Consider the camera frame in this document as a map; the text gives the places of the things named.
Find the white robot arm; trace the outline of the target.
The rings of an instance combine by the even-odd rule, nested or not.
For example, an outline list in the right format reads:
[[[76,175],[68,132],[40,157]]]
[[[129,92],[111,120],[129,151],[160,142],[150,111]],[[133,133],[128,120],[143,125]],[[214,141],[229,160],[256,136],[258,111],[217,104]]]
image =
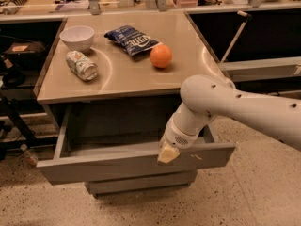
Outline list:
[[[182,102],[166,124],[158,161],[168,164],[190,148],[215,117],[238,121],[297,150],[301,149],[301,101],[238,90],[227,81],[193,75],[181,85]]]

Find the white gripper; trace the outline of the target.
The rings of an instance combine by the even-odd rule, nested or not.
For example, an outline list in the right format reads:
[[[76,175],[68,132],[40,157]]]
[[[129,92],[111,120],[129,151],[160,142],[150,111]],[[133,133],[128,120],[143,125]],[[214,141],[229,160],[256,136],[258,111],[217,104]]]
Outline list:
[[[171,117],[159,142],[160,152],[157,161],[168,164],[175,160],[180,155],[180,150],[188,149],[195,143],[199,132],[200,130],[197,130],[192,135],[185,133],[174,117]]]

